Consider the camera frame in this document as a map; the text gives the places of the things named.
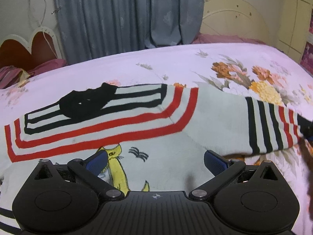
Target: bird drawing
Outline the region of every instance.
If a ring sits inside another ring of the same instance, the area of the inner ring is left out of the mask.
[[[142,159],[144,162],[148,159],[149,155],[147,155],[146,153],[144,152],[140,152],[138,148],[136,147],[131,147],[129,150],[128,150],[129,153],[132,153],[135,155],[136,158],[140,158]]]

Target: red headboard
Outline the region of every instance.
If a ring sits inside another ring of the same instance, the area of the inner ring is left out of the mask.
[[[11,34],[0,45],[0,68],[14,65],[29,71],[56,58],[62,58],[60,49],[55,34],[47,27],[36,29],[29,42],[18,35]]]

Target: gray curtain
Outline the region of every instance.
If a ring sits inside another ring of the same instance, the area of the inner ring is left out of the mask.
[[[69,64],[145,48],[190,44],[203,0],[54,0]]]

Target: cable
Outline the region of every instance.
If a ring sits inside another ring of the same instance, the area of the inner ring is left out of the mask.
[[[46,16],[46,11],[47,11],[47,1],[46,0],[43,0],[44,1],[44,12],[43,12],[43,17],[42,17],[42,20],[41,22],[34,16],[33,12],[32,12],[32,9],[31,9],[31,4],[30,4],[30,0],[28,0],[28,6],[29,6],[29,10],[33,16],[33,18],[38,22],[40,28],[41,28],[41,31],[42,31],[42,34],[43,34],[43,37],[45,39],[45,41],[47,42],[47,44],[49,45],[49,48],[51,49],[52,53],[55,55],[55,58],[58,58],[57,54],[54,52],[53,48],[51,47],[49,41],[47,40],[45,34],[44,34],[44,30],[43,30],[43,26],[42,26],[42,23],[43,23],[43,20]]]

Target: cream cabinet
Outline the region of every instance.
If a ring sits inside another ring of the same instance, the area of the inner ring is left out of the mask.
[[[309,33],[313,0],[284,0],[276,47],[299,63]]]

